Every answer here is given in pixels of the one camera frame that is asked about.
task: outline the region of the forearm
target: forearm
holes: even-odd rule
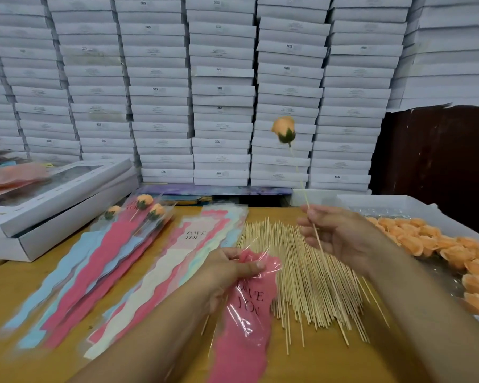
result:
[[[400,251],[373,265],[371,280],[439,383],[479,382],[479,323],[422,265]]]
[[[192,278],[70,383],[161,382],[207,313],[207,290]]]

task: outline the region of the transparent plastic bag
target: transparent plastic bag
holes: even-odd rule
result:
[[[277,296],[276,273],[280,259],[268,251],[243,250],[240,262],[259,260],[265,270],[243,279],[230,290],[222,321],[213,338],[214,364],[209,383],[256,382],[267,365],[266,349],[271,335],[270,306]]]

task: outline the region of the wrapped flower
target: wrapped flower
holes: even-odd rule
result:
[[[119,206],[113,206],[113,207],[110,207],[109,209],[107,209],[105,211],[105,213],[103,214],[103,216],[105,217],[106,220],[110,220],[111,218],[113,218],[115,216],[116,213],[118,212],[121,212],[121,207]]]
[[[280,142],[289,144],[296,138],[295,120],[291,117],[280,117],[273,122],[272,132]]]
[[[140,210],[146,209],[153,204],[153,197],[150,195],[140,195],[137,197],[137,208]]]
[[[161,204],[156,203],[149,209],[149,214],[147,214],[147,217],[150,220],[156,220],[159,217],[163,216],[164,214],[165,214],[165,208]]]

